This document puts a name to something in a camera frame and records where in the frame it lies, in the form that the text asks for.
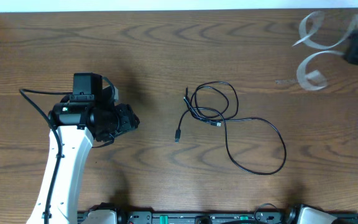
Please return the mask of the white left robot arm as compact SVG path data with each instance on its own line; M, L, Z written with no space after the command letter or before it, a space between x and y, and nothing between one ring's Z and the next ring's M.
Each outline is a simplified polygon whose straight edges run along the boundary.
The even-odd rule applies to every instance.
M75 73L73 90L49 113L36 110L50 127L42 185L28 223L76 223L88 154L95 141L108 146L140 123L132 108L117 104L118 90L95 73Z

